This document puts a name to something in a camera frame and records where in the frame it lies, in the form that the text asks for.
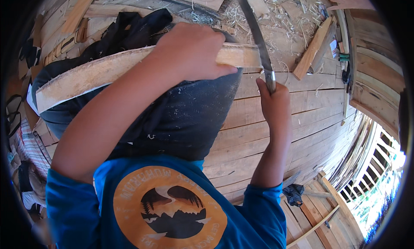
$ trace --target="blue t-shirt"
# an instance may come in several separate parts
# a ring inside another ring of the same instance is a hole
[[[203,161],[168,155],[103,163],[94,186],[49,170],[46,204],[58,248],[285,248],[282,184],[249,185],[233,206],[202,172]]]

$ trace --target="orange circular shirt graphic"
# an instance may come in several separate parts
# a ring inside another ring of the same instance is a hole
[[[122,233],[140,249],[214,248],[227,226],[221,206],[176,170],[147,166],[125,176],[113,197]]]

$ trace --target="person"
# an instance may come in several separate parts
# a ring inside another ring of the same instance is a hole
[[[241,77],[241,69],[215,62],[225,39],[180,22],[71,120],[46,184],[58,248],[286,247],[279,205],[292,141],[285,86],[270,95],[256,80],[270,143],[243,205],[231,205],[202,172]],[[153,132],[118,147],[131,123],[166,92]]]

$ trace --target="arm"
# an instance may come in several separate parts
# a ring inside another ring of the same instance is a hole
[[[258,78],[263,116],[270,129],[270,143],[253,174],[251,184],[270,188],[282,183],[284,167],[292,142],[292,120],[288,89],[276,84],[276,92],[270,95],[265,82]]]
[[[95,170],[157,97],[183,80],[215,79],[237,71],[215,62],[224,41],[223,34],[207,26],[177,24],[150,55],[76,115],[59,141],[52,169],[92,183]]]

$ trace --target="shirt sleeve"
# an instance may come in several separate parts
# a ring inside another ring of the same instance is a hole
[[[286,217],[280,207],[282,184],[273,188],[248,185],[242,206],[236,206],[269,248],[286,248]]]
[[[46,205],[59,249],[99,247],[99,202],[91,184],[49,169]]]

